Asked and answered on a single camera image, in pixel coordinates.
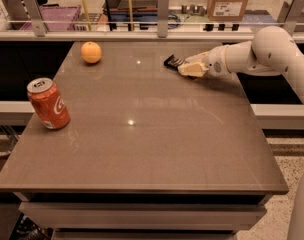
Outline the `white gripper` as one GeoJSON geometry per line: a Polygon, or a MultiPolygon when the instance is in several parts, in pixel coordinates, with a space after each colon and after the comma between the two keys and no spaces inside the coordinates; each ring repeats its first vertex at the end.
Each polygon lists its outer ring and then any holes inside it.
{"type": "Polygon", "coordinates": [[[185,61],[188,63],[180,65],[178,67],[178,72],[182,76],[191,77],[202,77],[205,73],[209,77],[221,77],[228,75],[229,70],[227,69],[226,64],[226,50],[227,46],[219,46],[211,49],[208,52],[206,51],[189,56],[185,59],[185,61]]]}

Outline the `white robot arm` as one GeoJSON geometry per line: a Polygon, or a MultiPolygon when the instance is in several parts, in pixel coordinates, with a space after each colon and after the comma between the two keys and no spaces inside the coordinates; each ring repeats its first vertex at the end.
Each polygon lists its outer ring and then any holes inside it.
{"type": "MultiPolygon", "coordinates": [[[[304,105],[304,54],[291,35],[277,26],[260,29],[250,41],[188,57],[178,72],[191,77],[280,74],[304,105]]],[[[296,191],[287,240],[304,240],[304,173],[296,191]]]]}

